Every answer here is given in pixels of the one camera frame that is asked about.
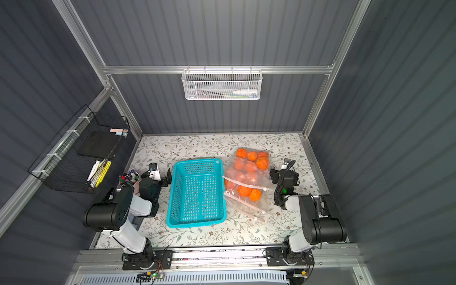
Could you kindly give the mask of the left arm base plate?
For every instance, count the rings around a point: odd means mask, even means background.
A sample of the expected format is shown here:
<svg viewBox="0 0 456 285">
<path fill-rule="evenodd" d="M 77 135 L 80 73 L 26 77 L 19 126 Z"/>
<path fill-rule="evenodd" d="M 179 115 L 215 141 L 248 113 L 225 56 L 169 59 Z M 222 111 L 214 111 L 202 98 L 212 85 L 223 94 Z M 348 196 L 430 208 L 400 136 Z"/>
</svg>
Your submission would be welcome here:
<svg viewBox="0 0 456 285">
<path fill-rule="evenodd" d="M 123 270 L 167 270 L 171 268 L 172 250 L 153 250 L 141 254 L 122 254 Z"/>
</svg>

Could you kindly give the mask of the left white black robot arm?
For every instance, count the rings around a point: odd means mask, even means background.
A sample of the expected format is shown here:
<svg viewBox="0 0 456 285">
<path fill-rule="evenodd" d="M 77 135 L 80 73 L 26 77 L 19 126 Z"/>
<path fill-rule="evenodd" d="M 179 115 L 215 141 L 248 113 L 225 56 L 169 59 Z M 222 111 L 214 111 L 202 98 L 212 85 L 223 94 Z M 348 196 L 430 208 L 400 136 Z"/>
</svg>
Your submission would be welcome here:
<svg viewBox="0 0 456 285">
<path fill-rule="evenodd" d="M 97 232 L 108 233 L 127 255 L 143 254 L 151 248 L 146 237 L 138 232 L 129 220 L 134 217 L 155 217 L 159 210 L 162 188 L 172 182 L 171 170 L 159 178 L 156 164 L 150 165 L 134 186 L 125 186 L 98 193 L 83 217 L 85 227 Z"/>
</svg>

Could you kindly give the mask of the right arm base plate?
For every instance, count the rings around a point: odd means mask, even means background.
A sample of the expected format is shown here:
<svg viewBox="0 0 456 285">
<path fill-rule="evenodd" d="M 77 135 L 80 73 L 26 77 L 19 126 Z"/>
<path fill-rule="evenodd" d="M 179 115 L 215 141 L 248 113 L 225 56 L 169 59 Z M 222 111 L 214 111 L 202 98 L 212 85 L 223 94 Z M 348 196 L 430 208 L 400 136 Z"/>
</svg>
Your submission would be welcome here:
<svg viewBox="0 0 456 285">
<path fill-rule="evenodd" d="M 312 267 L 315 264 L 313 255 L 310 251 L 307 252 L 286 252 L 279 247 L 267 247 L 262 252 L 263 257 L 267 260 L 269 267 Z"/>
</svg>

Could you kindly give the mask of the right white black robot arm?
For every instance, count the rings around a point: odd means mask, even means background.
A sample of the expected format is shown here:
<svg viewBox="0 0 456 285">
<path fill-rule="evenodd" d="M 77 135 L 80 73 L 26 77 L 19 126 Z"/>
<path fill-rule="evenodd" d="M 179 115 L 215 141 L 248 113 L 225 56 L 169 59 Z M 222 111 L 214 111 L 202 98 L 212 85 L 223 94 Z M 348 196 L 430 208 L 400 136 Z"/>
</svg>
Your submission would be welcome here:
<svg viewBox="0 0 456 285">
<path fill-rule="evenodd" d="M 283 210 L 299 213 L 301 229 L 286 236 L 282 243 L 284 257 L 289 254 L 307 252 L 323 243 L 344 242 L 347 230 L 330 194 L 303 195 L 294 192 L 299 175 L 288 166 L 281 170 L 270 170 L 274 190 L 274 204 Z"/>
</svg>

